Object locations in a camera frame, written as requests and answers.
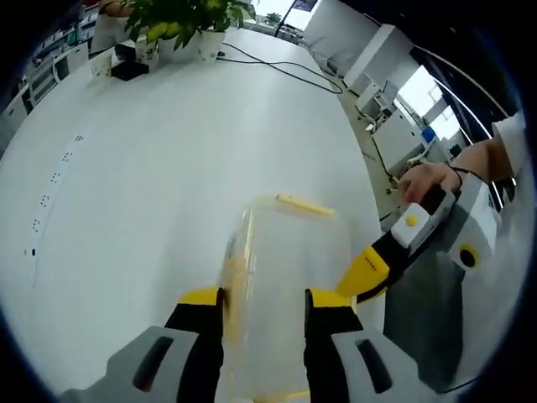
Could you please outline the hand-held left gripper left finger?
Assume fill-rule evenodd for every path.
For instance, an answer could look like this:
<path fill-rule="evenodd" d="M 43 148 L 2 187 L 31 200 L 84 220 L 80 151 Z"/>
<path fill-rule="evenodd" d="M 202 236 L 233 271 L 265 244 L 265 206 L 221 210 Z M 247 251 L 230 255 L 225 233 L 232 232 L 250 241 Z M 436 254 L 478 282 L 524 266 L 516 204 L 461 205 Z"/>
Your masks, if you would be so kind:
<path fill-rule="evenodd" d="M 63 402 L 213 402 L 224 352 L 225 291 L 184 294 L 162 327 L 152 326 L 107 361 L 106 373 Z"/>

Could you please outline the person's right hand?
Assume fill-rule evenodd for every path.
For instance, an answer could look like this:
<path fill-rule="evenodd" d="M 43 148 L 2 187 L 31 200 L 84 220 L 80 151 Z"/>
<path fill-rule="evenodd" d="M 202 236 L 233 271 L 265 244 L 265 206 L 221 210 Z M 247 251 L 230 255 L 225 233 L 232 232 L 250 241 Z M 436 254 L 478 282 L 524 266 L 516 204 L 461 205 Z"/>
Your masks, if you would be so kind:
<path fill-rule="evenodd" d="M 458 191 L 461 177 L 447 164 L 424 163 L 409 169 L 399 180 L 398 190 L 405 202 L 421 203 L 425 194 L 433 186 L 445 191 Z"/>

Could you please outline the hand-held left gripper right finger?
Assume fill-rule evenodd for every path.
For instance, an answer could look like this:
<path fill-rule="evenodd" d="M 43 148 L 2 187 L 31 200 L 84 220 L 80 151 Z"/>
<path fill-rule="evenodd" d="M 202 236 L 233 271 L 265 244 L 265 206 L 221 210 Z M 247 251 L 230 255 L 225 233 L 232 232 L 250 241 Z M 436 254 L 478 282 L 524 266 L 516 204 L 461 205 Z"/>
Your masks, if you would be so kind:
<path fill-rule="evenodd" d="M 416 362 L 374 329 L 346 298 L 305 291 L 304 364 L 312 402 L 434 402 Z"/>

